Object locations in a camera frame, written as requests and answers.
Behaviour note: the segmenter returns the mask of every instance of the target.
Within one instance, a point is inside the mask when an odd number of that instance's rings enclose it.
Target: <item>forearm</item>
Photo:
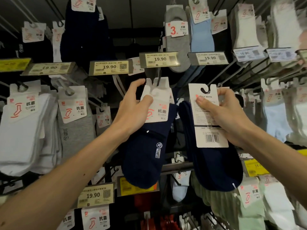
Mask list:
[[[245,131],[244,142],[244,150],[307,208],[307,158],[256,126]]]
[[[0,208],[0,229],[56,229],[125,137],[120,124],[113,124],[63,165],[11,198]]]

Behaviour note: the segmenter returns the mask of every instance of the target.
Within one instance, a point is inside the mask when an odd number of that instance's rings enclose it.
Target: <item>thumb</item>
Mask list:
[[[137,105],[144,111],[148,111],[150,105],[153,103],[153,97],[150,95],[145,95],[142,101],[140,101]]]
[[[204,97],[202,96],[199,96],[197,99],[196,99],[196,102],[197,104],[207,110],[207,111],[210,111],[212,112],[213,114],[217,112],[219,106],[213,104],[212,102],[210,102],[209,100],[205,99]]]

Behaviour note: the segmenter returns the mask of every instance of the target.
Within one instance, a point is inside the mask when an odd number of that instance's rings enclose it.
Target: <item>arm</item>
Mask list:
[[[144,82],[131,83],[113,124],[102,135],[1,206],[1,230],[58,227],[112,152],[145,123],[152,97],[147,95],[138,104],[135,98],[136,88]]]
[[[307,158],[253,124],[231,89],[218,93],[225,95],[220,106],[203,97],[198,105],[210,111],[231,143],[250,153],[307,208]]]

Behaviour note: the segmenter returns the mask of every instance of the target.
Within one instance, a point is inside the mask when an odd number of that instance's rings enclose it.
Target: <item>red number 3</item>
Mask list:
[[[176,34],[176,31],[175,31],[176,27],[171,27],[171,29],[173,30],[173,32],[171,32],[171,35]]]

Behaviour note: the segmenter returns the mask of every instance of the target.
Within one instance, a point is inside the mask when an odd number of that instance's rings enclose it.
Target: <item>hand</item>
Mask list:
[[[143,85],[145,81],[145,79],[138,79],[130,84],[113,121],[115,125],[126,131],[126,140],[143,126],[148,115],[148,109],[154,101],[149,95],[144,96],[142,101],[136,100],[136,89]]]
[[[229,142],[243,148],[245,132],[253,130],[257,126],[248,119],[231,89],[220,88],[218,95],[225,96],[225,100],[220,106],[213,104],[202,96],[199,96],[196,102],[201,108],[212,114],[217,124],[225,130],[225,136]]]

